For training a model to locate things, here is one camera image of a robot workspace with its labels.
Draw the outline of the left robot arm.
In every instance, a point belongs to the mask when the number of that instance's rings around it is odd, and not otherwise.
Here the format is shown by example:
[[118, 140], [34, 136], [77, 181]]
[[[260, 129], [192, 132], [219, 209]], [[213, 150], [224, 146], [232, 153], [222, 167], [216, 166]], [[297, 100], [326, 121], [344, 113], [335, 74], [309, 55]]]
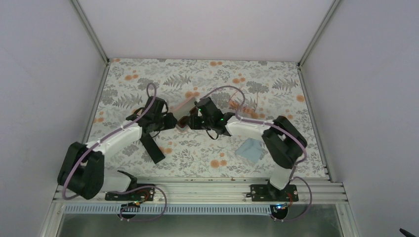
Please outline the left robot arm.
[[108, 171], [105, 160], [139, 141], [153, 163], [165, 158], [152, 132], [174, 129], [177, 120], [168, 111], [167, 102], [150, 96], [145, 108], [128, 116], [120, 128], [86, 144], [74, 142], [65, 155], [57, 182], [76, 196], [92, 199], [99, 192], [118, 193], [126, 200], [137, 195], [137, 179], [125, 171]]

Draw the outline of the black glasses case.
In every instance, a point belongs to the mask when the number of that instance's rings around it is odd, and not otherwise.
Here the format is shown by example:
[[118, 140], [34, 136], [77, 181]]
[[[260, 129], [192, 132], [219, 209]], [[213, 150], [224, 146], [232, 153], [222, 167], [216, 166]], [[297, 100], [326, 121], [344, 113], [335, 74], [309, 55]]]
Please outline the black glasses case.
[[150, 134], [143, 134], [140, 138], [140, 142], [142, 143], [154, 164], [157, 164], [166, 158]]

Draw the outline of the brown sunglasses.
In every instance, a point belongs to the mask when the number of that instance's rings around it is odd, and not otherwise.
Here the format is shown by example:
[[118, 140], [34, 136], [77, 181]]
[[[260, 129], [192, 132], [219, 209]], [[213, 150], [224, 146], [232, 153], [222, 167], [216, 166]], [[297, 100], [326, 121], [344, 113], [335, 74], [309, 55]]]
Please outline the brown sunglasses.
[[179, 128], [187, 128], [190, 124], [190, 121], [192, 119], [192, 117], [197, 116], [198, 115], [198, 108], [197, 107], [193, 107], [190, 111], [189, 114], [186, 116], [183, 116], [180, 120], [178, 120], [177, 122], [177, 126]]

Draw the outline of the pink glasses case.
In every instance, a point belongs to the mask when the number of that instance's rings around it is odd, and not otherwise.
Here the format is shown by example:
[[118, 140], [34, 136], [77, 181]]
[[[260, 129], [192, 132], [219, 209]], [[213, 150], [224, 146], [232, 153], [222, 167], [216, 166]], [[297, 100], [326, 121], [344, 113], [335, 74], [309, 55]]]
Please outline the pink glasses case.
[[[189, 111], [195, 107], [196, 97], [190, 96], [187, 99], [185, 99], [183, 102], [181, 102], [177, 107], [174, 109], [171, 109], [171, 112], [173, 113], [173, 116], [176, 118], [176, 120], [180, 120], [183, 116], [186, 116], [189, 114]], [[187, 128], [179, 128], [176, 124], [175, 128], [180, 131], [181, 133], [186, 132], [189, 127]]]

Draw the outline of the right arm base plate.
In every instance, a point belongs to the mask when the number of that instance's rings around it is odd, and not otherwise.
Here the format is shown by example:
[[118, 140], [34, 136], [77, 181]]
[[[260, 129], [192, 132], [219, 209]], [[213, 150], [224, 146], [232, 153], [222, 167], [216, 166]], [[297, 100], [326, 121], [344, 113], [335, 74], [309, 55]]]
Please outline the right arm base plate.
[[253, 202], [289, 202], [299, 201], [296, 185], [288, 184], [284, 189], [278, 190], [268, 184], [250, 185], [250, 192], [246, 194]]

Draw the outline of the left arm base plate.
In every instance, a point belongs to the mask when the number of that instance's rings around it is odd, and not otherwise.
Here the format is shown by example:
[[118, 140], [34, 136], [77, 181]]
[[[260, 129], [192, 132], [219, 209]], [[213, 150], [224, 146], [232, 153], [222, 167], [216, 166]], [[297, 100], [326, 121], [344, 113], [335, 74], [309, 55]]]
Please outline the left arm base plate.
[[140, 184], [137, 183], [129, 187], [127, 194], [106, 193], [106, 201], [126, 201], [134, 203], [143, 203], [145, 201], [153, 201], [155, 186], [154, 184]]

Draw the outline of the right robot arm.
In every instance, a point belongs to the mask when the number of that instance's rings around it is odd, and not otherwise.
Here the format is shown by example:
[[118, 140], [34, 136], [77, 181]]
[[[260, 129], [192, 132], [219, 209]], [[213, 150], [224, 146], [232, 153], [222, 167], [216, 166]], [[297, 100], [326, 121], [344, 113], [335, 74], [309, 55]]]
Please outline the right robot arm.
[[268, 196], [274, 201], [286, 196], [296, 165], [307, 157], [307, 141], [284, 116], [257, 120], [238, 113], [223, 113], [207, 97], [195, 102], [188, 126], [193, 130], [214, 131], [217, 136], [244, 136], [263, 142], [276, 164], [267, 183]]

